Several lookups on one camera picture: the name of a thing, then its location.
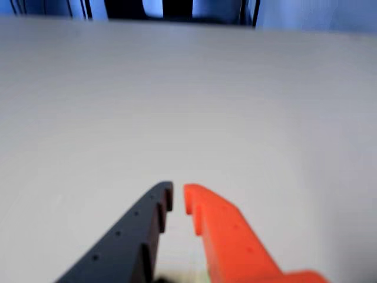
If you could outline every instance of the white surface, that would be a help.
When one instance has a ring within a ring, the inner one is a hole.
[[[202,271],[181,187],[285,271],[377,280],[377,39],[0,18],[0,282],[51,282],[175,183],[159,272]]]

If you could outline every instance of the blue wall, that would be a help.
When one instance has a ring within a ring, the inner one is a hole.
[[[377,32],[377,0],[262,0],[257,26]]]

